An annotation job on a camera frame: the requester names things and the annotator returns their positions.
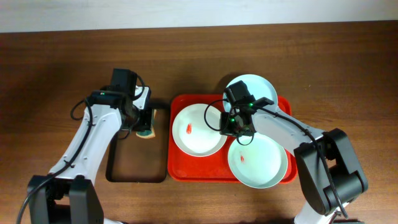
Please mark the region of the pale blue plate top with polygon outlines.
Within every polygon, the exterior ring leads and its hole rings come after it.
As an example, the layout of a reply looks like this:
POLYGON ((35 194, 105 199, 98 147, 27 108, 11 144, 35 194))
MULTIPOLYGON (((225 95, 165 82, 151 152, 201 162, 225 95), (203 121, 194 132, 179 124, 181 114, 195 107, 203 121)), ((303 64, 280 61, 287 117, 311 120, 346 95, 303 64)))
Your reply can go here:
POLYGON ((256 100, 262 97, 272 100, 274 104, 265 106, 264 108, 272 112, 276 112, 277 110, 276 108, 278 107, 279 101, 275 88, 268 80, 266 80, 263 77, 260 77, 259 75, 245 74, 232 79, 227 84, 227 87, 239 81, 243 81, 245 83, 249 93, 253 95, 256 100))

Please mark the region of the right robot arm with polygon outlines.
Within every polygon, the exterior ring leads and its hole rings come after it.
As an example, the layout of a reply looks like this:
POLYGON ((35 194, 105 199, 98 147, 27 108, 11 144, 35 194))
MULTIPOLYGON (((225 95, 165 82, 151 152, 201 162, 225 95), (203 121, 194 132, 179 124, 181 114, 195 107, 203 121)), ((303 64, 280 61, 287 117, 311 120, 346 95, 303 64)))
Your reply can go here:
POLYGON ((346 206, 367 191, 368 180, 344 131, 308 126, 265 97, 225 100, 230 109, 221 115, 222 134, 250 140, 261 134, 295 157, 306 202, 293 223, 333 223, 348 217, 346 206))

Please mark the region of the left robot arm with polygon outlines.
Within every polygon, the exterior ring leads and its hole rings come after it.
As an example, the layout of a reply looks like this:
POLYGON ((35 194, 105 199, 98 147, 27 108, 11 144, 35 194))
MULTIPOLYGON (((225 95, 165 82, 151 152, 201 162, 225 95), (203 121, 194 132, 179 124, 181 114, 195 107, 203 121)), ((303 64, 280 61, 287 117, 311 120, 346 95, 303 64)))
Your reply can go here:
POLYGON ((95 191, 95 179, 108 145, 119 131, 146 131, 152 111, 150 88, 95 90, 67 150, 47 175, 31 178, 22 209, 32 223, 111 223, 95 191))

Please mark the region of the white plate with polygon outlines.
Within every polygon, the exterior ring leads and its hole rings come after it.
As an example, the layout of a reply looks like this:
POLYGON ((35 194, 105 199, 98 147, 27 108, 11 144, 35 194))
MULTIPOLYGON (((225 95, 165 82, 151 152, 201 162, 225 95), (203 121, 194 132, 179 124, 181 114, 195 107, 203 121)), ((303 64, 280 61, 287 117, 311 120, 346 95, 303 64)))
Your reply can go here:
POLYGON ((226 143, 227 137, 214 131, 220 129, 221 111, 214 106, 198 103, 181 110, 172 123, 172 137, 178 148, 194 157, 207 157, 218 152, 226 143))

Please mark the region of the pale blue plate bottom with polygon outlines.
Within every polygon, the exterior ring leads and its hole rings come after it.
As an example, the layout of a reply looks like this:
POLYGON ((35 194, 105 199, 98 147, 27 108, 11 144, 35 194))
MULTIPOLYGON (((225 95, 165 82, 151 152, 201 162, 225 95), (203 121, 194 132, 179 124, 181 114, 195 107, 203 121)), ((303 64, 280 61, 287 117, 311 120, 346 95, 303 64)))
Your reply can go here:
POLYGON ((288 163, 285 149, 259 133, 234 140, 228 149, 228 165, 235 178, 255 189, 277 185, 284 178, 288 163))

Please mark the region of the green and yellow sponge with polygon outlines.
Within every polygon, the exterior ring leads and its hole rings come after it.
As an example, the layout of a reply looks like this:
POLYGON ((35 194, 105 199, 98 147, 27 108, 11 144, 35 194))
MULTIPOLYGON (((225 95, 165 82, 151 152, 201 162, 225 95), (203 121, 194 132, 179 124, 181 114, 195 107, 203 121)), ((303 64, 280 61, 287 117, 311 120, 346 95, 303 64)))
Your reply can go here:
POLYGON ((137 131, 136 136, 142 139, 151 139, 155 137, 154 123, 157 110, 153 109, 151 113, 150 129, 137 131))

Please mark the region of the red plastic tray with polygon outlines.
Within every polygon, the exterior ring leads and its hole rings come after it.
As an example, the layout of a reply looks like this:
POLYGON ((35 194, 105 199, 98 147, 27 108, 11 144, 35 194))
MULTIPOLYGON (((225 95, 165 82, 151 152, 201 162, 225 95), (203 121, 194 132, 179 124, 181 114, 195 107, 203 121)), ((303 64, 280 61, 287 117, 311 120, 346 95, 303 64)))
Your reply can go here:
MULTIPOLYGON (((221 99, 221 95, 182 94, 171 102, 170 124, 173 124, 178 113, 187 106, 208 104, 221 99)), ((167 171, 170 176, 182 182, 221 182, 238 183, 228 165, 228 149, 234 141, 228 137, 221 149, 208 157, 190 156, 176 145, 172 133, 169 133, 167 171)))

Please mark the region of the black rectangular tray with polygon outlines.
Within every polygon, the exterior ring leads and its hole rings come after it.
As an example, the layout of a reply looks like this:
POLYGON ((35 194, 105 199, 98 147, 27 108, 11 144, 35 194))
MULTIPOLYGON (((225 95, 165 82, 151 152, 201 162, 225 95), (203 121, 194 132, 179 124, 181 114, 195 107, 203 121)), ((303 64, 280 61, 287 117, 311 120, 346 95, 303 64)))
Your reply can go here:
POLYGON ((154 137, 118 132, 109 145, 106 179, 110 182, 159 183, 167 176, 170 104, 154 100, 154 137))

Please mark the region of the pale blue plate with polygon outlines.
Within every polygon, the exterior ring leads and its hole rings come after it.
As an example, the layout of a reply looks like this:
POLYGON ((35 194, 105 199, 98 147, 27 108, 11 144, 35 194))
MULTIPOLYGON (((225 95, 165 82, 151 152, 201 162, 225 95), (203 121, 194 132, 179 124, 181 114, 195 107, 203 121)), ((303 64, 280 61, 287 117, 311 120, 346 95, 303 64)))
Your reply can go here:
POLYGON ((234 140, 228 149, 228 165, 235 178, 255 189, 277 185, 284 178, 288 163, 285 149, 259 133, 234 140))
POLYGON ((256 100, 262 97, 272 100, 274 104, 265 106, 264 108, 272 112, 276 112, 277 110, 276 108, 278 107, 279 101, 275 88, 268 80, 266 80, 263 77, 260 77, 259 75, 245 74, 232 79, 227 84, 227 87, 239 81, 243 81, 245 83, 249 93, 253 95, 256 100))

